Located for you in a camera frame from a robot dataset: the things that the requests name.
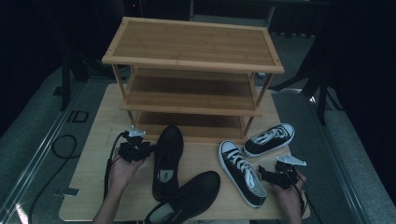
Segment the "dark background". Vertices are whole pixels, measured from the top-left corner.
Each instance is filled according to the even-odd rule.
[[[203,0],[195,11],[215,16],[266,17],[261,12],[267,12],[268,5],[262,1],[241,2]],[[44,4],[41,6],[53,12],[53,21],[59,24],[67,46],[99,61],[123,15],[187,21],[190,14],[190,0],[147,0],[142,6],[133,0],[0,1],[0,135],[21,113],[43,80],[61,66],[64,52],[55,37],[57,35],[48,27],[49,21],[40,14],[42,10],[38,9],[42,8],[37,7],[37,3],[39,6]],[[323,15],[323,10],[329,12],[326,21],[322,21],[323,17],[307,17],[316,9],[303,5],[282,5],[276,10],[276,20],[270,27],[270,31],[272,29],[275,33],[284,31],[290,35],[289,28],[280,24],[295,21],[293,15],[305,15],[304,22],[294,26],[312,22],[320,24],[321,29],[313,28],[312,24],[307,28],[317,38],[304,60],[304,68],[326,63],[332,58],[330,86],[336,89],[367,154],[395,202],[396,3],[337,1],[336,7],[320,8],[320,15]]]

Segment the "wooden tabletop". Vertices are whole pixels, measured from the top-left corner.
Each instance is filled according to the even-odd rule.
[[[102,61],[236,73],[284,72],[265,27],[196,21],[125,17]]]
[[[120,89],[110,84],[99,107],[91,132],[83,149],[78,166],[69,188],[79,189],[77,197],[65,197],[59,216],[67,221],[92,220],[98,211],[104,190],[106,160],[115,138],[130,129],[130,121],[125,111],[120,111]],[[248,136],[261,133],[279,123],[271,94],[266,94],[262,105],[266,113],[256,118]],[[187,183],[194,176],[208,170],[219,173],[221,186],[218,198],[212,206],[193,219],[280,219],[284,218],[274,192],[268,183],[262,181],[268,197],[259,209],[249,207],[240,196],[236,186],[221,170],[218,159],[218,144],[185,142],[183,156],[179,163],[179,184]],[[290,153],[288,147],[270,152],[257,159],[247,159],[257,169],[258,165],[274,171],[275,157]],[[153,177],[153,156],[136,172],[133,184],[125,190],[116,220],[143,220],[158,204],[151,194]],[[309,217],[309,209],[304,217]]]

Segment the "black loafer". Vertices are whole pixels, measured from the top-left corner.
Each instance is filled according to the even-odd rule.
[[[162,201],[178,189],[178,162],[183,154],[183,135],[177,126],[163,130],[154,150],[152,195]]]
[[[146,224],[181,224],[206,211],[216,200],[220,189],[220,176],[207,171],[194,177],[172,196],[158,204],[146,216]]]

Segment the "black shoe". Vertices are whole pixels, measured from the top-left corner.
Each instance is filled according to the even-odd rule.
[[[206,211],[216,200],[220,189],[220,176],[207,171],[194,177],[172,196],[158,204],[146,216],[150,223],[183,223]]]
[[[163,130],[154,150],[152,195],[162,201],[178,189],[177,168],[183,154],[183,135],[177,126]]]
[[[245,202],[254,208],[261,207],[267,198],[267,191],[234,142],[223,141],[220,144],[219,162],[221,168],[238,188]]]
[[[244,154],[258,157],[266,152],[286,147],[294,137],[294,128],[288,123],[278,124],[263,133],[259,133],[244,144]]]

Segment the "shoe insole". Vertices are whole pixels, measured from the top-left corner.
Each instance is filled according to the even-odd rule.
[[[171,205],[166,203],[155,210],[149,217],[149,220],[153,224],[164,223],[173,213],[174,210],[172,209]]]
[[[160,170],[158,173],[158,178],[161,182],[166,183],[168,182],[173,176],[173,170]]]

